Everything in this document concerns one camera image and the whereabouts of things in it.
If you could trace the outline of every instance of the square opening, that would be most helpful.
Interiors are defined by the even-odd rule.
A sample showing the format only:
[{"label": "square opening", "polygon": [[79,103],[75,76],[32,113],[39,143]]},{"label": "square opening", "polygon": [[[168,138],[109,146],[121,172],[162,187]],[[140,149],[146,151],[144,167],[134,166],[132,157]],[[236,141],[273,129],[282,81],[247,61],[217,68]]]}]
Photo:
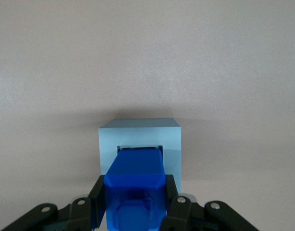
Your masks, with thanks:
[{"label": "square opening", "polygon": [[117,146],[117,154],[119,153],[120,150],[122,149],[159,149],[161,151],[161,157],[163,158],[163,149],[162,149],[162,145],[158,145],[158,146]]}]

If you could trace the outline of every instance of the blue cube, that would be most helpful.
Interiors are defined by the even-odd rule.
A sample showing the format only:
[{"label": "blue cube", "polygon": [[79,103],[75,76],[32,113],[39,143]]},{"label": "blue cube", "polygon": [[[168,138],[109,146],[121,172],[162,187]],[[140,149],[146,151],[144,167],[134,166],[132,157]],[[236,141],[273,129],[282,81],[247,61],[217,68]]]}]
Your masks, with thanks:
[{"label": "blue cube", "polygon": [[159,229],[166,215],[166,177],[160,149],[120,150],[104,185],[108,230]]}]

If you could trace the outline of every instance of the white wall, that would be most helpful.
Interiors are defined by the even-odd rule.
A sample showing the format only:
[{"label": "white wall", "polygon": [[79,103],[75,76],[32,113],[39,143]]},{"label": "white wall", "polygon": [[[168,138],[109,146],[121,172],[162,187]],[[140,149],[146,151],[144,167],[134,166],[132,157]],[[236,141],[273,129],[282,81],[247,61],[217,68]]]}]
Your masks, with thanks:
[{"label": "white wall", "polygon": [[88,193],[127,117],[176,118],[201,205],[295,231],[295,1],[0,0],[0,229]]}]

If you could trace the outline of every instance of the metal screw head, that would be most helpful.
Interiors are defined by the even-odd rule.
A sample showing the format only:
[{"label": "metal screw head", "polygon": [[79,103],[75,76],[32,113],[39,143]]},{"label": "metal screw head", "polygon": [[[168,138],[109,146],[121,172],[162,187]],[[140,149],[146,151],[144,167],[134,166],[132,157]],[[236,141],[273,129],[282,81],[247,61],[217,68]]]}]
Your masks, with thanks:
[{"label": "metal screw head", "polygon": [[180,196],[179,198],[177,198],[177,201],[179,203],[185,203],[186,202],[186,199],[184,197]]},{"label": "metal screw head", "polygon": [[210,207],[212,207],[213,209],[220,209],[220,205],[216,202],[211,203]]},{"label": "metal screw head", "polygon": [[43,213],[45,213],[45,212],[48,212],[50,210],[50,207],[44,207],[41,211],[43,212]]},{"label": "metal screw head", "polygon": [[85,204],[85,200],[83,200],[83,199],[82,200],[79,200],[77,204],[78,205],[84,205]]}]

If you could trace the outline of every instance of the plastic block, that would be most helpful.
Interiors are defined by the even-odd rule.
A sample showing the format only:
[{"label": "plastic block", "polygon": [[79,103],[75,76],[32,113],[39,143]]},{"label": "plastic block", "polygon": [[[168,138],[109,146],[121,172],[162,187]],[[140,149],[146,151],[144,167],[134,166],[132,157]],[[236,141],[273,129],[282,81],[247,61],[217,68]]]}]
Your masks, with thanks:
[{"label": "plastic block", "polygon": [[107,228],[157,230],[166,215],[166,177],[159,149],[122,149],[104,176]]},{"label": "plastic block", "polygon": [[101,174],[124,147],[162,147],[165,174],[174,175],[181,192],[181,127],[173,118],[114,119],[99,128]]}]

